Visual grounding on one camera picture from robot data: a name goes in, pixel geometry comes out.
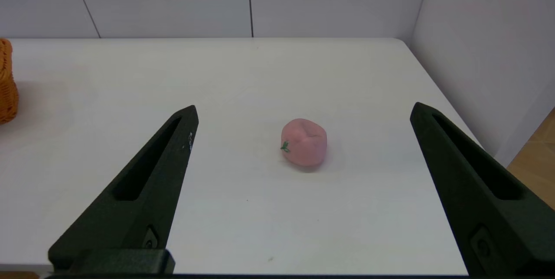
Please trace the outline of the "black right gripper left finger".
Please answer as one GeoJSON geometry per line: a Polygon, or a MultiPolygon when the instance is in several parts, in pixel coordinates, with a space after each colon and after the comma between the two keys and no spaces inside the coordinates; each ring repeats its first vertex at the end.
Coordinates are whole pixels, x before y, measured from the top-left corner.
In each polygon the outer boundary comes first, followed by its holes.
{"type": "Polygon", "coordinates": [[[174,113],[48,250],[56,272],[172,272],[167,250],[199,125],[174,113]]]}

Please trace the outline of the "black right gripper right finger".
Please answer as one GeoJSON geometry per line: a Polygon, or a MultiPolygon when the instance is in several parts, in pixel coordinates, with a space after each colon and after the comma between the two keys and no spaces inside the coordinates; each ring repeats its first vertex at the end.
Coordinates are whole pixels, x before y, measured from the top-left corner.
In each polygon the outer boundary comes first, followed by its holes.
{"type": "Polygon", "coordinates": [[[555,212],[445,115],[410,122],[470,276],[553,276],[555,212]]]}

